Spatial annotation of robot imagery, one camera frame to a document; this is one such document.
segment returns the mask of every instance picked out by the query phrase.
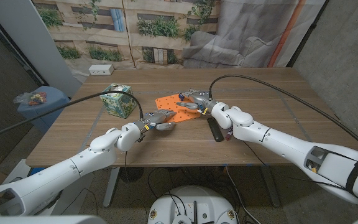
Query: green patterned tissue box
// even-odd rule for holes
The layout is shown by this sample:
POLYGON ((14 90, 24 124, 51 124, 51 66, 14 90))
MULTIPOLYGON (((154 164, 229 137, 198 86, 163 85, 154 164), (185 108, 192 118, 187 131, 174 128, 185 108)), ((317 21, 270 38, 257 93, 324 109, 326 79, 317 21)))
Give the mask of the green patterned tissue box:
MULTIPOLYGON (((133 95, 132 88, 127 85, 112 83, 104 91, 118 90, 133 95)), ((135 109, 136 102, 129 96, 122 93, 109 93, 101 95, 100 98, 109 114, 120 118, 127 118, 135 109)))

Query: backdrop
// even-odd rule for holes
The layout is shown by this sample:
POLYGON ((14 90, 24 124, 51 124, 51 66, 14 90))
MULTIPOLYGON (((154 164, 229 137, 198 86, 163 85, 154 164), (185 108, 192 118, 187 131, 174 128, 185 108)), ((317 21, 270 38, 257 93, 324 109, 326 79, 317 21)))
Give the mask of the backdrop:
POLYGON ((285 67, 324 0, 33 0, 72 74, 285 67))

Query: white power strip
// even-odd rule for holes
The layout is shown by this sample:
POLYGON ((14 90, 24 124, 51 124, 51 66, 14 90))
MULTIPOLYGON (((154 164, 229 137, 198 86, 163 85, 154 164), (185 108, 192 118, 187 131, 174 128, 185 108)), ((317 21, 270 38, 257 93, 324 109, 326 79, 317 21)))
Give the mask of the white power strip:
POLYGON ((91 75, 111 75, 114 71, 112 65, 92 65, 89 68, 91 75))

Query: concrete wall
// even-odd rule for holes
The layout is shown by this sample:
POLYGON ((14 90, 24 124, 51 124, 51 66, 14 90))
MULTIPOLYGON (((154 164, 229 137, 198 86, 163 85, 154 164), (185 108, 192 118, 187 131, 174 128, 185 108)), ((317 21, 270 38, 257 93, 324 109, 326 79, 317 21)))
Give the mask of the concrete wall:
POLYGON ((293 67, 358 134, 358 1, 328 3, 293 67))

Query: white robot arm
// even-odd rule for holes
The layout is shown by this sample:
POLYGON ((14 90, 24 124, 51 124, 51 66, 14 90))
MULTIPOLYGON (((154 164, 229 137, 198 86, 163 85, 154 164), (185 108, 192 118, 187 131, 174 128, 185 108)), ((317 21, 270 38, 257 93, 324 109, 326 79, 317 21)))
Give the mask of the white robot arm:
POLYGON ((34 215, 45 208, 61 190, 90 172, 115 163, 116 152, 128 151, 144 133, 156 128, 171 130, 175 123, 162 123, 176 114, 172 110, 157 110, 148 113, 143 120, 126 124, 121 130, 112 128, 106 134, 94 139, 89 148, 77 155, 44 169, 30 177, 0 185, 0 193, 10 190, 14 198, 0 205, 1 215, 34 215))
POLYGON ((358 203, 358 151, 344 146, 321 144, 298 139, 264 126, 253 117, 233 106, 208 98, 208 92, 190 90, 182 93, 193 103, 178 103, 187 108, 195 106, 212 115, 233 136, 242 141, 260 144, 298 166, 306 175, 332 194, 351 203, 358 203))

